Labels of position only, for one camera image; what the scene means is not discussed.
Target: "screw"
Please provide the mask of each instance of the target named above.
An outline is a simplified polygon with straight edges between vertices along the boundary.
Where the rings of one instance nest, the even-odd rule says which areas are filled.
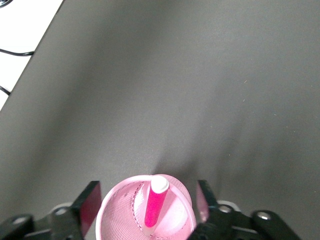
[[[227,207],[227,206],[224,206],[224,205],[220,206],[220,207],[219,207],[219,210],[220,210],[221,212],[223,212],[223,213],[226,213],[226,214],[228,214],[228,213],[231,212],[231,208],[230,208],[230,207]]]
[[[271,219],[271,216],[268,213],[263,212],[263,211],[258,212],[257,216],[263,220],[270,220]]]
[[[21,224],[23,223],[27,218],[25,216],[21,216],[13,220],[12,224]]]
[[[55,211],[55,215],[62,215],[62,214],[65,214],[67,211],[67,209],[65,207],[61,207],[61,208],[58,208],[56,211]]]

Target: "pink mesh basket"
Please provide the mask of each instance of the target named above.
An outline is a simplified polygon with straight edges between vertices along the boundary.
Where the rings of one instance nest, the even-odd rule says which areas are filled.
[[[104,198],[95,225],[97,240],[186,240],[196,226],[186,187],[176,178],[169,181],[159,219],[152,235],[143,225],[151,175],[133,176],[118,183]]]

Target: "black cable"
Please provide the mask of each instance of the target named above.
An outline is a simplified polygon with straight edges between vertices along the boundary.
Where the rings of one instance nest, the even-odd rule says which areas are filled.
[[[11,92],[9,92],[7,89],[5,89],[4,87],[0,86],[0,90],[2,92],[4,92],[5,94],[7,94],[8,96],[10,96]]]
[[[0,48],[0,53],[10,54],[10,55],[18,56],[18,57],[24,57],[24,56],[33,55],[35,53],[35,51],[28,51],[28,52],[18,53],[18,52],[13,52],[13,51],[7,51],[7,50],[4,50],[4,49]]]
[[[0,8],[8,5],[9,3],[11,3],[13,0],[0,0]]]

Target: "pink container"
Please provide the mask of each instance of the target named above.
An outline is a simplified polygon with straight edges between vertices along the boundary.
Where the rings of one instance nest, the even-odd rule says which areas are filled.
[[[169,181],[169,189],[152,235],[143,231],[152,176],[139,175],[118,183],[106,195],[96,218],[96,239],[186,240],[196,227],[190,195],[173,176],[161,176]]]

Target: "pink cup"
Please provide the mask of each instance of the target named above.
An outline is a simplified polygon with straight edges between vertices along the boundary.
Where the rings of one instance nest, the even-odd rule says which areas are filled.
[[[152,235],[145,235],[144,220],[151,175],[133,176],[113,187],[104,198],[95,225],[97,240],[186,240],[196,227],[186,187],[176,178],[169,181]]]

